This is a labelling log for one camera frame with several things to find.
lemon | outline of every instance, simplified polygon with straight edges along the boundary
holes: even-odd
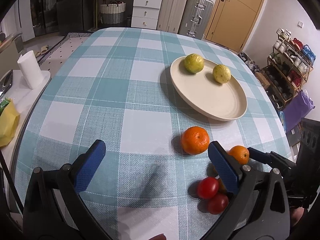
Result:
[[[221,84],[227,83],[231,79],[231,71],[225,65],[217,65],[212,71],[213,78],[215,81]]]
[[[198,73],[204,68],[204,59],[200,55],[192,53],[184,59],[184,66],[189,72]]]

cardboard box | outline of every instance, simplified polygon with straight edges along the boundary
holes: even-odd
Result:
[[[268,87],[270,86],[269,81],[262,75],[260,72],[256,72],[255,77],[260,81],[261,85],[263,86],[264,90],[267,90]]]

silver suitcase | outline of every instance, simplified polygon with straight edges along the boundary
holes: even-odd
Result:
[[[187,0],[162,0],[157,30],[178,33]]]
[[[212,9],[211,0],[187,0],[178,34],[201,40]]]

red tomato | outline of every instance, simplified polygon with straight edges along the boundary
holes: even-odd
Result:
[[[217,193],[208,203],[208,211],[213,215],[221,214],[229,204],[229,199],[226,195]]]
[[[218,180],[212,177],[207,177],[199,182],[198,196],[199,198],[210,199],[216,195],[218,189]]]

beige plate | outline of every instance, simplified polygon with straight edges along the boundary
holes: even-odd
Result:
[[[184,59],[177,58],[170,68],[172,83],[183,100],[201,114],[220,121],[244,115],[247,98],[233,76],[226,84],[217,83],[212,76],[217,64],[207,59],[204,59],[202,71],[191,74],[184,67]]]

